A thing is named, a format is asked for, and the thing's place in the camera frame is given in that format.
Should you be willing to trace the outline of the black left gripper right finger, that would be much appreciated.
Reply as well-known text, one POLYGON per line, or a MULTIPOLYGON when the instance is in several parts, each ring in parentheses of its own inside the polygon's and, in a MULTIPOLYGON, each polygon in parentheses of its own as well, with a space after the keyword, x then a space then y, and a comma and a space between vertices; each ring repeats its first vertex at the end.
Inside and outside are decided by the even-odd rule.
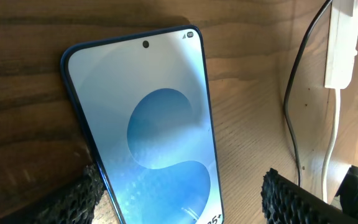
POLYGON ((262 212, 267 224, 357 224, 271 168, 262 184, 262 212))

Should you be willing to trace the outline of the blue screen smartphone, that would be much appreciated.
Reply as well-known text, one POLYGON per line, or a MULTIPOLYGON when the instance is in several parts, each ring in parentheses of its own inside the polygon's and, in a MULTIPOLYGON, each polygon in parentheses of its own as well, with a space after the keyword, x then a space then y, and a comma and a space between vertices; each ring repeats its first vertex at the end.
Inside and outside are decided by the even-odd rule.
POLYGON ((60 70, 120 223, 224 222, 199 28, 76 44, 60 70))

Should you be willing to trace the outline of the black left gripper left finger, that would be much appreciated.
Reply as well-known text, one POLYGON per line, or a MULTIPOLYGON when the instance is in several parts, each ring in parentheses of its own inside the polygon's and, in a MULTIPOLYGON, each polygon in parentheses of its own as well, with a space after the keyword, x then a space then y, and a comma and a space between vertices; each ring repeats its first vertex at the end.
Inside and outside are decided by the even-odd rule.
POLYGON ((104 191, 97 166, 86 166, 75 181, 1 218, 0 223, 91 223, 104 191))

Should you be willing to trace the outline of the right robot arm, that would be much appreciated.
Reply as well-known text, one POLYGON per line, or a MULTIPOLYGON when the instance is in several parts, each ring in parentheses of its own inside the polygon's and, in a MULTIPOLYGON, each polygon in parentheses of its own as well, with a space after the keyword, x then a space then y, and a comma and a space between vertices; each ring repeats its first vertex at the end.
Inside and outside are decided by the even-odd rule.
POLYGON ((342 212, 358 220, 358 167, 349 168, 335 196, 339 197, 342 212))

